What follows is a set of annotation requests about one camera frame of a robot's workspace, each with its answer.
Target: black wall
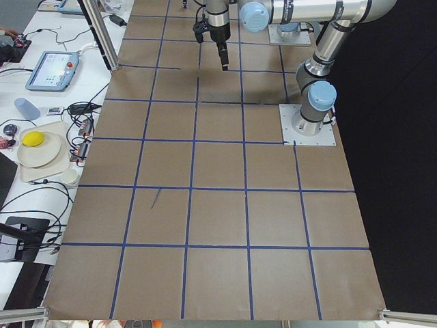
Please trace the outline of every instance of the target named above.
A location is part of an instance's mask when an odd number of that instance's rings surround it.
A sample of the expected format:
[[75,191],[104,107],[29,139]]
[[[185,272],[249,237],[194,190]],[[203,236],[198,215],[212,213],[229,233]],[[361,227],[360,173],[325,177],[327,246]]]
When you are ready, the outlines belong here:
[[437,314],[437,1],[362,24],[330,81],[386,306]]

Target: beige plate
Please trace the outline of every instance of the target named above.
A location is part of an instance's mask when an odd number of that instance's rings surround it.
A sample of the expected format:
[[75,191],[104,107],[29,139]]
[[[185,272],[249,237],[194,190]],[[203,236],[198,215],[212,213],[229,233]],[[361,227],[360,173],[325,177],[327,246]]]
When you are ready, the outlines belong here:
[[54,133],[44,132],[44,141],[39,146],[27,147],[21,144],[18,147],[17,157],[24,166],[39,167],[50,163],[60,149],[60,138]]

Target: white table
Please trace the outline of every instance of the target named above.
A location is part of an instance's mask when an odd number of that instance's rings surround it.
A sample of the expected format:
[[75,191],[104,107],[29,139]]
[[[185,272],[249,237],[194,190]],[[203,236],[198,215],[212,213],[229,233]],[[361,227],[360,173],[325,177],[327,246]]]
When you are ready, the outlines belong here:
[[[123,14],[119,14],[126,22],[129,19],[134,0],[126,0],[126,7]],[[108,18],[104,19],[109,35],[113,41],[113,46],[118,52],[122,44],[125,27],[119,27],[113,24]],[[30,23],[28,24],[24,34],[35,31],[37,29],[56,29],[59,34],[58,40],[64,41],[74,38],[82,31],[89,29],[85,17],[79,15],[65,15],[58,12],[36,12]],[[6,68],[30,68],[34,69],[43,51],[79,51],[82,46],[94,41],[91,31],[80,35],[75,41],[62,44],[56,44],[55,34],[49,31],[33,33],[28,35],[28,40],[32,40],[32,44],[21,63],[7,64],[0,70]],[[105,86],[110,78],[111,73],[107,70],[100,51],[97,48],[83,51],[80,58],[79,66],[76,74],[73,77],[71,84],[64,92],[31,92],[25,89],[25,84],[30,76],[30,72],[12,71],[11,73],[3,73],[0,75],[0,122],[9,119],[23,119],[21,114],[14,106],[14,100],[23,97],[41,109],[41,116],[34,121],[36,125],[43,125],[60,120],[57,116],[45,115],[45,109],[51,106],[63,106],[78,102],[90,100],[103,86]],[[94,103],[102,104],[106,90],[103,90],[94,100]],[[70,118],[64,115],[64,120],[68,123]],[[18,126],[18,134],[26,128],[32,127],[29,122],[11,122]],[[72,128],[70,139],[77,136],[78,128]],[[2,150],[2,153],[13,161],[16,161],[16,151],[18,147],[13,147],[11,150]],[[76,164],[71,163],[71,168],[75,168],[81,174],[82,169]],[[60,181],[60,174],[51,176],[50,180]],[[14,184],[9,192],[6,201],[20,195],[26,191],[32,190],[39,186],[32,186],[20,180],[18,175],[15,177]],[[69,189],[71,197],[74,199],[76,189]],[[54,214],[60,214],[66,205],[66,196],[54,190],[41,190],[31,193],[20,198],[20,201],[11,203],[5,210],[47,210]],[[67,224],[70,216],[71,204],[67,212],[61,218],[62,224]],[[0,214],[0,222],[4,223],[11,216]],[[28,215],[19,214],[23,217],[48,218],[47,215],[40,213],[29,213]],[[46,235],[44,242],[52,237]],[[62,236],[58,238],[56,243],[60,243]],[[50,250],[40,251],[36,258],[37,263],[55,265],[57,254],[51,254]],[[0,263],[0,309],[4,308],[5,302],[8,300],[12,287],[20,273],[20,262]]]

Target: person's hand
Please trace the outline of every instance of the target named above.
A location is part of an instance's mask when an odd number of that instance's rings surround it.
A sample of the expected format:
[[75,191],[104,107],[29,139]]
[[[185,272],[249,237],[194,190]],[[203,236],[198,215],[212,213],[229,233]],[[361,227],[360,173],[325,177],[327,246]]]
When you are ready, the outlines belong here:
[[12,39],[16,39],[16,37],[19,35],[17,31],[14,29],[7,29],[6,27],[0,26],[0,29],[4,30],[5,36],[10,36]]

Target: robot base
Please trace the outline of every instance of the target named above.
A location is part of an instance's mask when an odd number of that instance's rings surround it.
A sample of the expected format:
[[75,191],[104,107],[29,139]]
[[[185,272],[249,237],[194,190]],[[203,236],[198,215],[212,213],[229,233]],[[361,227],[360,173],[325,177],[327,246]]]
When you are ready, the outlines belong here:
[[[279,113],[281,114],[282,138],[285,145],[293,146],[336,146],[333,127],[330,124],[323,125],[322,130],[313,137],[301,135],[292,126],[293,115],[300,110],[302,105],[280,104]],[[329,115],[326,114],[325,122],[329,121]]]
[[283,44],[290,46],[311,46],[311,39],[307,31],[291,32],[288,38],[282,38],[278,34],[278,25],[271,24],[268,26],[268,35],[270,36],[270,44]]

